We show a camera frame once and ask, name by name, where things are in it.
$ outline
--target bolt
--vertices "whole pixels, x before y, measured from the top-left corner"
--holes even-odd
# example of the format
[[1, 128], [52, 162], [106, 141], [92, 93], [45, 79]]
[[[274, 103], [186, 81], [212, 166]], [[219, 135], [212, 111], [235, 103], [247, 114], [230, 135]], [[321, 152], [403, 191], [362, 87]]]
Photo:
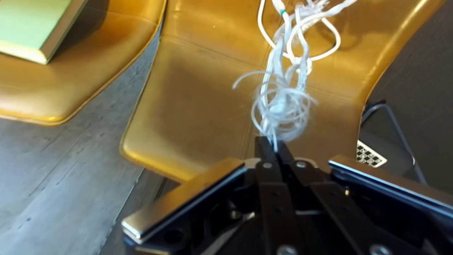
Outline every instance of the bolt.
[[304, 161], [297, 161], [295, 165], [297, 165], [298, 168], [305, 168], [305, 166], [307, 166], [307, 162], [304, 162]]
[[230, 219], [239, 219], [240, 216], [242, 216], [242, 213], [240, 213], [240, 210], [236, 210], [236, 209], [232, 209], [230, 212], [229, 212], [229, 216], [230, 216]]
[[380, 243], [373, 243], [369, 246], [371, 255], [392, 255], [392, 250], [389, 250], [386, 246]]
[[270, 162], [263, 162], [263, 166], [264, 168], [271, 168], [271, 164]]
[[277, 249], [277, 255], [297, 255], [297, 250], [290, 244], [281, 244]]

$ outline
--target chair backrest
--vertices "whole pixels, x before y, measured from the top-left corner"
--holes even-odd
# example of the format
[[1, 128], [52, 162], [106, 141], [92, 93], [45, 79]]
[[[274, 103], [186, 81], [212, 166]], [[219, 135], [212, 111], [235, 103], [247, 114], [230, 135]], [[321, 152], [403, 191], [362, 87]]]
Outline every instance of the chair backrest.
[[[284, 1], [288, 8], [295, 0]], [[365, 100], [380, 74], [414, 30], [443, 0], [358, 0], [331, 18], [342, 36], [341, 47], [314, 63], [308, 89]], [[168, 0], [162, 36], [184, 39], [230, 57], [263, 66], [269, 46], [256, 25], [259, 0]], [[269, 33], [281, 22], [266, 2]], [[307, 32], [312, 52], [332, 45], [327, 28]]]
[[157, 22], [160, 19], [160, 12], [164, 1], [153, 0], [89, 0], [86, 8], [107, 9], [109, 12], [116, 12], [119, 15], [130, 15], [134, 18], [143, 18], [147, 21]]

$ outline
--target black object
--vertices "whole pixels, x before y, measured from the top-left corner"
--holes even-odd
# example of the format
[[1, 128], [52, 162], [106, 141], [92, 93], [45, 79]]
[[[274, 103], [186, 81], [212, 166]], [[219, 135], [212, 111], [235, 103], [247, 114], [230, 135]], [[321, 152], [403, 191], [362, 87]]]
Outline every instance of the black object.
[[451, 196], [344, 157], [329, 174], [256, 137], [123, 220], [131, 253], [453, 253]]
[[362, 113], [362, 123], [361, 125], [363, 125], [376, 111], [383, 111], [386, 113], [386, 115], [389, 117], [396, 134], [397, 134], [397, 138], [400, 141], [400, 144], [403, 145], [405, 151], [407, 152], [409, 155], [409, 159], [412, 162], [412, 169], [414, 171], [417, 179], [421, 182], [421, 183], [427, 183], [426, 181], [426, 176], [423, 174], [423, 169], [421, 166], [419, 165], [419, 162], [416, 161], [414, 158], [414, 154], [409, 145], [409, 141], [407, 141], [407, 137], [405, 135], [405, 131], [402, 130], [397, 118], [396, 118], [396, 114], [393, 113], [392, 107], [385, 101], [385, 100], [379, 100], [376, 103], [366, 103], [366, 107]]

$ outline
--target black metal frame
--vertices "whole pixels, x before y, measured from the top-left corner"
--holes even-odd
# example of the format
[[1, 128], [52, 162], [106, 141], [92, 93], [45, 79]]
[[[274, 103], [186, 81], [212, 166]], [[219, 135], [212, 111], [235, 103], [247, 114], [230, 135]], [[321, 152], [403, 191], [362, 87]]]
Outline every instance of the black metal frame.
[[[185, 200], [148, 225], [153, 234], [144, 242], [126, 234], [128, 250], [202, 253], [229, 230], [216, 253], [453, 253], [450, 196], [397, 176], [373, 178], [366, 168], [355, 171], [341, 162], [332, 162], [327, 174], [293, 158], [283, 142], [277, 147], [274, 152], [257, 137], [260, 161], [254, 166], [242, 168], [226, 183], [206, 185], [209, 195]], [[392, 179], [402, 188], [389, 189]]]

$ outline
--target orange plastic seat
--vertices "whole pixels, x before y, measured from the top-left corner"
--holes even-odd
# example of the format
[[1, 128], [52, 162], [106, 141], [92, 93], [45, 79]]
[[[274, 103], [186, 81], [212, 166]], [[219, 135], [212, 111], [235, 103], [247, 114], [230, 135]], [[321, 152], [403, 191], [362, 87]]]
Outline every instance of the orange plastic seat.
[[0, 53], [0, 117], [59, 124], [148, 45], [164, 0], [90, 0], [48, 64]]
[[[317, 98], [307, 130], [288, 145], [327, 168], [334, 154], [355, 158], [368, 94], [397, 52], [441, 0], [358, 0], [332, 18], [341, 47], [314, 63], [307, 89]], [[225, 157], [253, 155], [249, 118], [259, 79], [230, 84], [263, 69], [269, 46], [256, 26], [259, 1], [168, 0], [160, 47], [121, 152], [136, 164], [185, 181]], [[264, 25], [280, 16], [267, 0]], [[307, 32], [312, 52], [332, 43], [324, 26]]]

